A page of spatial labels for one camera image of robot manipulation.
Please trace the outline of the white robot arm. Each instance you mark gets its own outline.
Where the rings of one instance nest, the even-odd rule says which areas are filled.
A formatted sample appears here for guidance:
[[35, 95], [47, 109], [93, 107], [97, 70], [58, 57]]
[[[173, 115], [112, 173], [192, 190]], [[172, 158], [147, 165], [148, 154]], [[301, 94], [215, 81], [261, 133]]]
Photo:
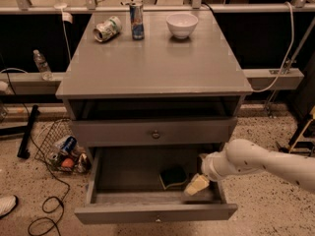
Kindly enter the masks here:
[[283, 153], [260, 147], [244, 139], [235, 139], [225, 150], [201, 156], [201, 174], [196, 174], [184, 193], [194, 196], [231, 175], [269, 172], [308, 192], [315, 192], [315, 158]]

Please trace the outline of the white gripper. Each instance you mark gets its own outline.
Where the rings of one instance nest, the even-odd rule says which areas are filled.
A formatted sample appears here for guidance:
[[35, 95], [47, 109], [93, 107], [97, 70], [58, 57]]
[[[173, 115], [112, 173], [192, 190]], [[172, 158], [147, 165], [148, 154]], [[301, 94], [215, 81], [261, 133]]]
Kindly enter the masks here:
[[209, 187], [209, 179], [218, 182], [233, 174], [234, 167], [229, 163], [225, 151], [200, 153], [202, 158], [201, 171], [204, 175], [196, 174], [186, 186], [184, 194], [194, 196]]

